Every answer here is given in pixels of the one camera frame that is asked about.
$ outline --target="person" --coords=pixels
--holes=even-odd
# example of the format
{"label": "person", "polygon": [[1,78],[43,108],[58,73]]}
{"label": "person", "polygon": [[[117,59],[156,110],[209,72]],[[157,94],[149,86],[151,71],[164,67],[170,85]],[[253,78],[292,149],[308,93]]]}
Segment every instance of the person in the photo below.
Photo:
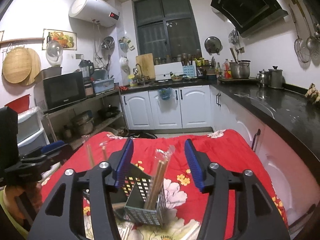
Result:
{"label": "person", "polygon": [[0,191],[1,207],[13,226],[25,239],[28,237],[30,227],[26,222],[26,217],[18,207],[15,197],[26,192],[33,208],[36,213],[38,213],[42,205],[41,187],[39,182],[31,182],[23,186],[5,186],[4,189]]}

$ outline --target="screw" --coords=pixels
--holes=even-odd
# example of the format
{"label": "screw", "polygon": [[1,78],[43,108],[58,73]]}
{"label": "screw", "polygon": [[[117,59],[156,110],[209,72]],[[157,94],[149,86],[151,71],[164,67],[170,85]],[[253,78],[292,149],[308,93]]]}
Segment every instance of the screw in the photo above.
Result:
{"label": "screw", "polygon": [[109,166],[109,163],[107,163],[107,162],[102,162],[102,163],[99,164],[99,167],[102,168],[102,169],[105,169],[108,166]]}
{"label": "screw", "polygon": [[217,164],[217,163],[210,163],[209,167],[210,167],[211,169],[216,170],[217,168],[219,168],[219,164]]}
{"label": "screw", "polygon": [[73,169],[67,169],[64,174],[66,174],[67,176],[70,176],[73,174]]}
{"label": "screw", "polygon": [[246,176],[252,176],[253,175],[253,172],[251,171],[251,170],[245,170],[244,171],[244,174],[246,175]]}

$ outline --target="wooden cutting board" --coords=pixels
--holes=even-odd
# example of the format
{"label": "wooden cutting board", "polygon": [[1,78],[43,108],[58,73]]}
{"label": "wooden cutting board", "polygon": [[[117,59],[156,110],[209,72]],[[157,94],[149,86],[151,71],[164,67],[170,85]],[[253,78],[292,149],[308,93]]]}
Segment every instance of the wooden cutting board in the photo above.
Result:
{"label": "wooden cutting board", "polygon": [[152,53],[136,56],[136,63],[139,63],[142,67],[142,73],[144,76],[149,76],[150,79],[156,78]]}
{"label": "wooden cutting board", "polygon": [[14,48],[9,51],[2,65],[2,73],[9,83],[20,83],[25,80],[32,68],[32,59],[27,49]]}
{"label": "wooden cutting board", "polygon": [[29,76],[20,83],[22,86],[31,85],[35,81],[35,76],[38,75],[41,70],[41,61],[38,53],[30,48],[28,48],[27,51],[31,56],[32,68]]}

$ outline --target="tile floor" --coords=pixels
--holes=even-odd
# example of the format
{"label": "tile floor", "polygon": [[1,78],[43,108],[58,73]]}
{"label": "tile floor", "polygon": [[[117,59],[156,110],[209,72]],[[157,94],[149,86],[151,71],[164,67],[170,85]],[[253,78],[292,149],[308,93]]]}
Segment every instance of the tile floor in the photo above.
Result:
{"label": "tile floor", "polygon": [[171,134],[156,134],[158,138],[173,138],[181,135],[207,135],[210,132],[195,132],[195,133],[171,133]]}

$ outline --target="cabinet handle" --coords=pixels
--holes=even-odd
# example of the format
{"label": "cabinet handle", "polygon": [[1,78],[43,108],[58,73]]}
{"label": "cabinet handle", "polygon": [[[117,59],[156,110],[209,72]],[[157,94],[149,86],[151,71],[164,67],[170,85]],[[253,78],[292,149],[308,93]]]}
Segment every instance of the cabinet handle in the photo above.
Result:
{"label": "cabinet handle", "polygon": [[256,134],[254,135],[254,137],[253,137],[251,150],[253,150],[253,148],[254,148],[254,144],[255,144],[255,142],[256,142],[256,138],[257,138],[257,136],[259,136],[260,134],[261,134],[261,130],[260,130],[260,129],[258,129],[257,133],[256,133]]}
{"label": "cabinet handle", "polygon": [[218,95],[218,106],[221,106],[220,105],[220,97],[221,97],[221,94]]}

